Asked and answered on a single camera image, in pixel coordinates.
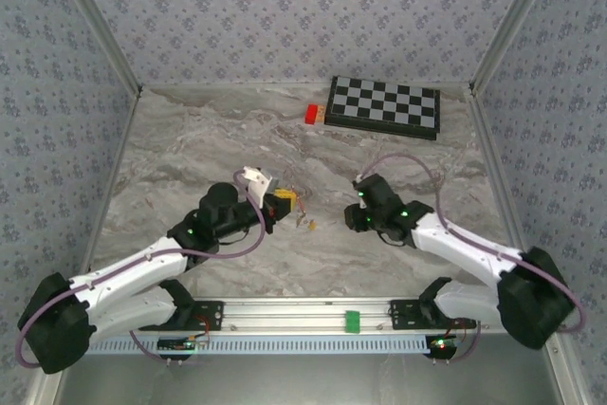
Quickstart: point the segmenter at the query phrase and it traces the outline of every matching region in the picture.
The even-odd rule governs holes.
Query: wallpaper
[[[130,108],[72,0],[0,0],[0,403],[22,403],[16,324],[80,265]]]
[[[96,0],[151,83],[469,81],[512,0]]]
[[[537,0],[482,99],[530,244],[589,311],[577,336],[607,403],[607,3]]]

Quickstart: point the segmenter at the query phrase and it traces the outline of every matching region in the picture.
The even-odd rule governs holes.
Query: gray marble floor
[[[443,97],[438,141],[304,124],[328,88],[239,87],[144,90],[93,267],[147,247],[197,207],[217,181],[244,165],[279,170],[303,195],[315,230],[284,219],[250,255],[210,260],[181,276],[197,296],[416,296],[437,276],[472,279],[423,251],[386,246],[356,234],[342,212],[356,201],[351,180],[372,159],[406,151],[442,179],[453,222],[498,242],[504,232],[475,141],[468,106]],[[378,171],[403,201],[433,205],[432,185],[415,164],[394,160]],[[232,252],[252,243],[258,231]]]

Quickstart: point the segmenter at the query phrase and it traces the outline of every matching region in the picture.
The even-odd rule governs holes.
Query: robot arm
[[[403,245],[434,253],[485,284],[436,280],[420,296],[422,312],[430,322],[456,318],[500,322],[515,340],[540,349],[573,311],[573,303],[544,278],[501,258],[523,260],[564,284],[545,251],[532,248],[523,253],[500,246],[451,222],[446,229],[434,209],[419,201],[404,204],[380,175],[355,181],[354,188],[360,202],[345,209],[348,228],[374,230]]]
[[[206,261],[217,253],[220,240],[232,234],[262,222],[271,234],[294,207],[294,194],[277,189],[278,180],[268,172],[245,167],[241,176],[248,183],[250,202],[239,202],[232,184],[214,184],[197,210],[146,249],[69,280],[55,273],[40,283],[18,322],[20,330],[56,296],[73,291],[44,311],[26,333],[45,373],[69,367],[90,343],[144,326],[178,330],[193,317],[192,296],[169,279]]]

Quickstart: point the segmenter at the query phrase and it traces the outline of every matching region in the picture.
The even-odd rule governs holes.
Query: chessboard
[[[436,140],[439,104],[438,90],[336,76],[324,123]]]

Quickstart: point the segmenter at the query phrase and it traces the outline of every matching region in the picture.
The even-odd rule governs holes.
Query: yellow object
[[[290,199],[291,200],[291,210],[295,209],[295,204],[297,203],[297,195],[292,190],[288,189],[276,189],[274,191],[274,195],[279,198]]]

